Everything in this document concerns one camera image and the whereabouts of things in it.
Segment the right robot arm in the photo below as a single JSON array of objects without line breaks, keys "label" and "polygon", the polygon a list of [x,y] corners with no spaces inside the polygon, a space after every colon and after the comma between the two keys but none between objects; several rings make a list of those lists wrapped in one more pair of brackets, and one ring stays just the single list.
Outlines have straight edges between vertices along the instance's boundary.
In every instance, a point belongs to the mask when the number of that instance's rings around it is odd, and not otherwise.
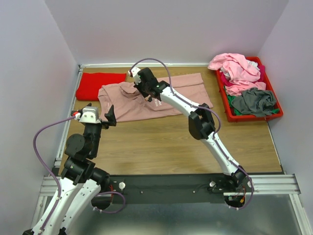
[{"label": "right robot arm", "polygon": [[195,103],[172,87],[172,81],[158,81],[149,68],[140,69],[133,66],[129,75],[134,79],[134,86],[147,98],[152,98],[167,103],[188,117],[190,135],[200,140],[214,156],[225,175],[226,190],[235,192],[243,186],[245,181],[253,188],[252,179],[247,172],[231,156],[220,140],[215,128],[213,115],[215,114],[205,103]]}]

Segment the dusty pink graphic t-shirt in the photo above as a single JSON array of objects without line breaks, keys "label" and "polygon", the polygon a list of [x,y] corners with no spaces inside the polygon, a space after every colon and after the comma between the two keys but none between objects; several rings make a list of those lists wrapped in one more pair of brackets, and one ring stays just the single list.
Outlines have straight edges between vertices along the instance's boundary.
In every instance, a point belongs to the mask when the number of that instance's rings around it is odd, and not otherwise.
[{"label": "dusty pink graphic t-shirt", "polygon": [[151,102],[146,101],[130,82],[102,86],[98,93],[100,118],[106,120],[105,114],[111,106],[114,106],[117,122],[186,114],[187,110],[191,111],[191,104],[205,103],[213,108],[200,73],[173,76],[171,83],[173,87],[163,90],[161,100],[153,98]]}]

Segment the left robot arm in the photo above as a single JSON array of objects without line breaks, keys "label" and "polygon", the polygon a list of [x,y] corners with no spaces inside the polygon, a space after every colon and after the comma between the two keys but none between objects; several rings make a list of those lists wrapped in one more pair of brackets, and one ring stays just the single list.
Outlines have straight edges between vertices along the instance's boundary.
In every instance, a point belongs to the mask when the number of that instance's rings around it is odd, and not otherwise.
[{"label": "left robot arm", "polygon": [[57,189],[41,219],[32,229],[24,231],[25,235],[68,235],[92,198],[109,188],[109,173],[96,168],[92,159],[97,156],[101,131],[116,126],[114,107],[109,108],[105,119],[100,119],[98,108],[88,104],[71,111],[67,120],[72,119],[84,125],[84,132],[67,139],[67,160],[61,178],[52,174]]}]

